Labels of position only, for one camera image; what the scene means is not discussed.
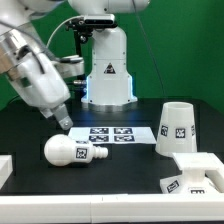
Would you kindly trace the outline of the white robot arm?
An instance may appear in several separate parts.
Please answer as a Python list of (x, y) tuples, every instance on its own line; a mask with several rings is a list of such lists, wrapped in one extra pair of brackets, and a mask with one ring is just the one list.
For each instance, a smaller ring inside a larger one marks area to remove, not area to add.
[(120, 111), (137, 98), (126, 69), (126, 34), (115, 15), (141, 11), (150, 0), (0, 0), (0, 74), (7, 75), (28, 105), (68, 130), (73, 122), (65, 106), (70, 93), (64, 78), (83, 74), (84, 60), (80, 54), (55, 57), (31, 24), (63, 2), (79, 14), (66, 22), (75, 31), (76, 43), (93, 39), (92, 71), (81, 102), (87, 108)]

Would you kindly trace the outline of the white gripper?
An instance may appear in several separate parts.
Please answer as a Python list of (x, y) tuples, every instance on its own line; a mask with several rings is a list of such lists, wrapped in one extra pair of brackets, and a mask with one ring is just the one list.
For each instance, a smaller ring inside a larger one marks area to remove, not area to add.
[(68, 87), (45, 54), (34, 58), (28, 53), (8, 76), (12, 87), (29, 106), (38, 108), (45, 118), (54, 115), (63, 130), (73, 126), (64, 105), (70, 98)]

